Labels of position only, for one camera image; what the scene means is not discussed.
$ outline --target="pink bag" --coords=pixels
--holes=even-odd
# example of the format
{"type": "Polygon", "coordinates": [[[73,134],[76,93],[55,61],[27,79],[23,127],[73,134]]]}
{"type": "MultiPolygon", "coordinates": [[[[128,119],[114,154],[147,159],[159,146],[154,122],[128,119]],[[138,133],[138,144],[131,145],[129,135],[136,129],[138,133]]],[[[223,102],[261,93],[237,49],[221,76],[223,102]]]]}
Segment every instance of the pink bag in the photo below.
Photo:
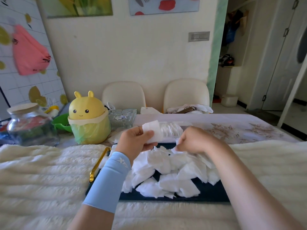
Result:
{"type": "Polygon", "coordinates": [[[13,54],[20,75],[31,75],[45,70],[51,56],[46,47],[36,41],[21,25],[13,33],[13,54]]]}

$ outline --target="wooden lid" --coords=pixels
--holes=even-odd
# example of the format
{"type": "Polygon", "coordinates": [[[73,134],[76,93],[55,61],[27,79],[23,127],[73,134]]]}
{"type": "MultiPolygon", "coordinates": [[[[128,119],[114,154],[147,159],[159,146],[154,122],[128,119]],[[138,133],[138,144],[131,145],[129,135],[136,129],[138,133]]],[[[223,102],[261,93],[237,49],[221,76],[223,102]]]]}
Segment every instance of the wooden lid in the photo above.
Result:
{"type": "Polygon", "coordinates": [[[26,103],[8,108],[7,112],[10,114],[26,114],[38,110],[38,108],[37,103],[26,103]]]}

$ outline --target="glass jar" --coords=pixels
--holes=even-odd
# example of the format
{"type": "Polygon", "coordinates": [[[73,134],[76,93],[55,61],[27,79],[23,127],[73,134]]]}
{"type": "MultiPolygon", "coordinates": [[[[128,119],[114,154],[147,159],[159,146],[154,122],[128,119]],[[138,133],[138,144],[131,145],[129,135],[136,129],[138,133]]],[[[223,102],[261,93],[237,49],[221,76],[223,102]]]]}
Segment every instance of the glass jar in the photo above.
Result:
{"type": "Polygon", "coordinates": [[[52,118],[45,114],[37,103],[27,103],[7,110],[12,119],[7,130],[15,144],[21,146],[56,146],[59,136],[51,123],[52,118]]]}

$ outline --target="dark blue tray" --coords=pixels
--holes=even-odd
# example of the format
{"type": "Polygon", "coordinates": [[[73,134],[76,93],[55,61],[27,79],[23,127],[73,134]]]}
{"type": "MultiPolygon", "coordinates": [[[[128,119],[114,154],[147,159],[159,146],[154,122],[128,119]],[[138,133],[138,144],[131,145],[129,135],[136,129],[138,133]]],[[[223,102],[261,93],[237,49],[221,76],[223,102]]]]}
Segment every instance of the dark blue tray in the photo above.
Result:
{"type": "MultiPolygon", "coordinates": [[[[158,148],[160,146],[165,147],[166,149],[171,149],[176,146],[175,143],[160,143],[158,144],[158,148]]],[[[156,171],[153,177],[159,181],[160,173],[156,171]]],[[[210,183],[203,183],[199,178],[192,179],[192,182],[196,185],[196,187],[201,192],[197,197],[185,198],[180,197],[175,193],[175,197],[173,199],[168,197],[163,198],[154,198],[154,197],[144,197],[135,189],[130,193],[121,193],[119,200],[121,201],[173,201],[173,202],[230,202],[229,198],[226,194],[226,191],[222,185],[222,182],[219,181],[215,185],[211,185],[210,183]]]]}

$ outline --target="hand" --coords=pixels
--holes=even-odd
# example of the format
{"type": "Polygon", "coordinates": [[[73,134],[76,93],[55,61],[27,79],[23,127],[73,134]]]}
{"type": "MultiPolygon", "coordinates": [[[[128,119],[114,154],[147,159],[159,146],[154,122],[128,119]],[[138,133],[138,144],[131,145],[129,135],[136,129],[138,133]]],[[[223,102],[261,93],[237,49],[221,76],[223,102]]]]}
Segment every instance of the hand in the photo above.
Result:
{"type": "Polygon", "coordinates": [[[116,151],[125,154],[131,163],[140,154],[140,152],[153,149],[158,143],[146,144],[154,136],[154,131],[143,132],[142,127],[134,127],[124,131],[118,141],[116,151]]]}
{"type": "Polygon", "coordinates": [[[206,144],[215,141],[219,141],[219,139],[210,135],[208,132],[198,127],[189,127],[181,135],[176,150],[190,153],[202,153],[206,151],[206,144]]]}

